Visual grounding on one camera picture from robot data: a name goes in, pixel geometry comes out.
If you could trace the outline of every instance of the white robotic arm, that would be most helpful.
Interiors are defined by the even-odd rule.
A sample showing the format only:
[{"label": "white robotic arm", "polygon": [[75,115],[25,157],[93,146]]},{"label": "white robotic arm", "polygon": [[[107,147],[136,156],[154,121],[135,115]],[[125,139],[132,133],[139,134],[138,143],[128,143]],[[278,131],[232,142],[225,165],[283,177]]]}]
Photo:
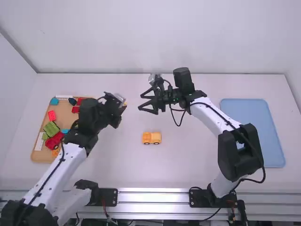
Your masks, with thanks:
[{"label": "white robotic arm", "polygon": [[[164,112],[166,105],[169,105],[173,116],[171,104],[179,104],[184,112],[202,121],[213,132],[218,138],[218,164],[221,170],[207,188],[213,198],[218,202],[218,199],[228,195],[244,180],[262,183],[265,179],[265,170],[256,128],[250,123],[242,125],[233,120],[217,108],[204,92],[195,90],[188,68],[175,69],[174,81],[176,89],[160,74],[152,74],[149,78],[151,88],[140,95],[141,98],[149,101],[140,105],[138,109],[158,114],[159,109]],[[164,90],[164,82],[169,84],[167,90]],[[239,150],[237,142],[244,144]],[[262,181],[245,178],[260,168],[263,169],[264,174]]]},{"label": "white robotic arm", "polygon": [[[127,107],[125,99],[118,94],[105,92],[101,98],[106,100],[105,103],[99,102],[100,98],[82,101],[79,119],[63,138],[59,155],[20,201],[7,202],[1,212],[1,225],[63,226],[83,206],[104,201],[104,190],[112,189],[100,189],[92,181],[80,180],[71,191],[63,194],[66,183],[97,143],[98,133],[108,125],[117,128]],[[112,193],[113,199],[117,200],[117,191],[113,189]],[[64,200],[64,205],[57,207],[58,200]]]},{"label": "white robotic arm", "polygon": [[[191,103],[190,112],[191,115],[202,121],[202,123],[204,123],[216,137],[218,137],[224,131],[234,130],[218,114],[227,119],[236,129],[238,129],[241,125],[241,123],[233,120],[219,108],[217,108],[208,97],[200,97],[195,99]],[[238,182],[239,180],[234,182],[228,180],[227,178],[225,178],[222,172],[220,172],[216,179],[211,183],[211,189],[217,198],[222,198],[225,195],[229,194],[229,192],[235,188]]]}]

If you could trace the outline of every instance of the cork board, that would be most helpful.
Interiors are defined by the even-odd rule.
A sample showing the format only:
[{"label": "cork board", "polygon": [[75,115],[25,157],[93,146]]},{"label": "cork board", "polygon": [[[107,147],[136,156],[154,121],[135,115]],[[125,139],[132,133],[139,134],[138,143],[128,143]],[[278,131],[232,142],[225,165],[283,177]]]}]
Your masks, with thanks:
[{"label": "cork board", "polygon": [[51,110],[55,111],[56,120],[54,121],[56,125],[62,129],[70,129],[71,125],[75,120],[79,118],[79,114],[72,113],[73,106],[69,103],[67,98],[59,99],[58,105],[50,105],[47,108],[47,111],[44,116],[44,120],[42,122],[41,128],[37,134],[37,139],[32,148],[31,159],[33,162],[38,163],[52,163],[55,156],[52,155],[52,151],[45,146],[45,141],[41,140],[41,133],[45,132],[43,130],[44,126],[49,122],[48,112]]}]

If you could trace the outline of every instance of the yellow toy car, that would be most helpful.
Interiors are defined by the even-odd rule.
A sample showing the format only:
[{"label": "yellow toy car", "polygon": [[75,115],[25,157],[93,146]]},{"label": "yellow toy car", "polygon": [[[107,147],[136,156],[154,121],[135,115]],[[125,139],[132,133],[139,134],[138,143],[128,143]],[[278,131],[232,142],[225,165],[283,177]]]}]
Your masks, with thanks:
[{"label": "yellow toy car", "polygon": [[145,145],[149,145],[149,144],[158,145],[158,144],[161,144],[161,142],[162,142],[162,136],[161,136],[160,132],[154,132],[154,133],[145,132],[145,133],[143,133],[142,143],[144,143]]}]

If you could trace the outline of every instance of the blue mat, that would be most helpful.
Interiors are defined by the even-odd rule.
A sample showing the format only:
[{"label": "blue mat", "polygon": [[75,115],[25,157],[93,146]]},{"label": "blue mat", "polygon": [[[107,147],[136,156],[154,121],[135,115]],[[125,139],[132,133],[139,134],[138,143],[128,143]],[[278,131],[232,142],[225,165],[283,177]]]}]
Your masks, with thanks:
[{"label": "blue mat", "polygon": [[252,123],[257,128],[265,167],[285,166],[285,157],[265,100],[223,99],[221,110],[234,120],[242,124]]}]

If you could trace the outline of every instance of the red toy car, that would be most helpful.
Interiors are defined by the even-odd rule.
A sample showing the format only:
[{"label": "red toy car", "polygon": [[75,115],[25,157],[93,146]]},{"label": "red toy car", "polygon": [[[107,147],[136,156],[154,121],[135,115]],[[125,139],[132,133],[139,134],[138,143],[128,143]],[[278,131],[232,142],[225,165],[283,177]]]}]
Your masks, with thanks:
[{"label": "red toy car", "polygon": [[55,150],[58,148],[62,138],[64,137],[64,133],[59,131],[57,134],[55,134],[53,137],[49,138],[45,142],[45,146],[49,148],[50,150]]}]

